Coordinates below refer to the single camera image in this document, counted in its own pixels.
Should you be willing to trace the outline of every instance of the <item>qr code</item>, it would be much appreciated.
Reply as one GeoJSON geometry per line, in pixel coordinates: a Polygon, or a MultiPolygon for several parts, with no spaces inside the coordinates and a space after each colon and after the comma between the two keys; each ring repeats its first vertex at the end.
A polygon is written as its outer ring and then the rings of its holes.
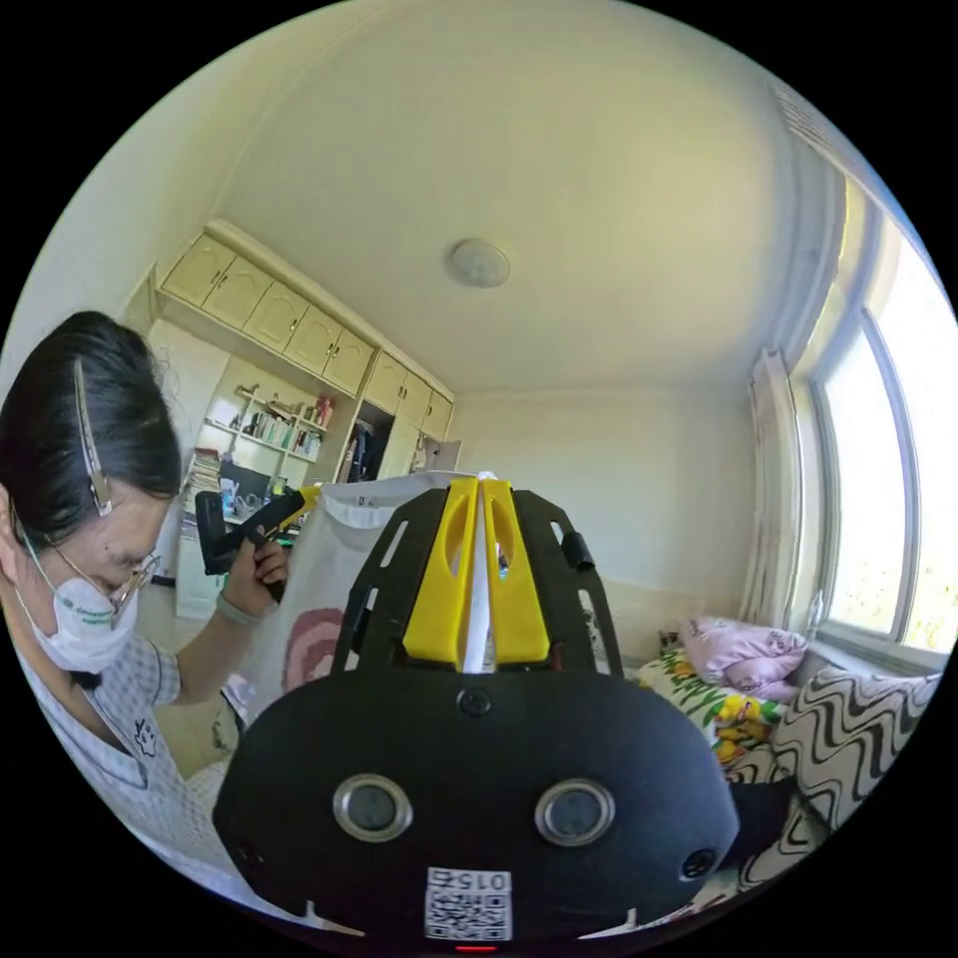
{"type": "Polygon", "coordinates": [[[427,938],[454,941],[509,941],[512,938],[512,899],[506,888],[490,889],[489,875],[430,869],[426,887],[427,938]]]}

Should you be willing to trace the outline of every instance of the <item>face mask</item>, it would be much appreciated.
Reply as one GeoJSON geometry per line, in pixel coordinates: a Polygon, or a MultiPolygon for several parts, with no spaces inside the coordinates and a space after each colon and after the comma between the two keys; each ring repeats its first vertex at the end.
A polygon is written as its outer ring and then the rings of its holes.
{"type": "Polygon", "coordinates": [[[79,577],[68,579],[59,588],[54,588],[40,568],[32,547],[30,555],[40,575],[53,591],[53,608],[57,617],[57,631],[52,636],[44,635],[17,590],[17,598],[33,626],[37,642],[48,658],[61,669],[98,675],[123,651],[136,629],[138,594],[133,594],[111,629],[114,608],[103,593],[79,577]]]}

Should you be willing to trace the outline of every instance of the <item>floral bedding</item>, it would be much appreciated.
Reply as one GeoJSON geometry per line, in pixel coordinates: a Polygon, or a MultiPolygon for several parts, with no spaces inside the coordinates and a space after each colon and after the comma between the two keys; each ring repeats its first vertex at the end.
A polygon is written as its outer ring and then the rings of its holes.
{"type": "Polygon", "coordinates": [[[729,765],[771,737],[787,705],[702,681],[685,649],[666,649],[635,681],[681,709],[702,731],[716,758],[729,765]]]}

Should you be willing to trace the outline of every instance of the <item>hair clip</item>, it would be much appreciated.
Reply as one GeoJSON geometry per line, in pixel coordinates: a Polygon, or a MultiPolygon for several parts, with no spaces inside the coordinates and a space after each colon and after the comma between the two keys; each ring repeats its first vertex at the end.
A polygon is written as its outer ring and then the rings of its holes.
{"type": "Polygon", "coordinates": [[[90,428],[90,417],[87,413],[87,393],[83,382],[83,361],[78,356],[73,363],[73,382],[77,396],[77,418],[80,421],[80,446],[83,449],[83,461],[90,477],[90,491],[97,505],[97,512],[101,516],[109,516],[113,512],[113,503],[110,501],[110,489],[100,468],[100,459],[97,456],[97,447],[93,441],[93,430],[90,428]]]}

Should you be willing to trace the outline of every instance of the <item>handheld device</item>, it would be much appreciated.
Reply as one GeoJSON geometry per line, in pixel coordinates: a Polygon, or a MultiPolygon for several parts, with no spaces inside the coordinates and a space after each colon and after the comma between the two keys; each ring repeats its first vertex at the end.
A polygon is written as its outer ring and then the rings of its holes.
{"type": "MultiPolygon", "coordinates": [[[[198,492],[197,533],[207,575],[221,576],[227,573],[233,566],[243,539],[249,539],[255,546],[268,541],[298,519],[303,512],[312,509],[319,494],[319,486],[306,486],[278,496],[240,525],[229,528],[223,516],[221,494],[198,492]]],[[[267,583],[266,587],[277,602],[282,601],[282,582],[267,583]]]]}

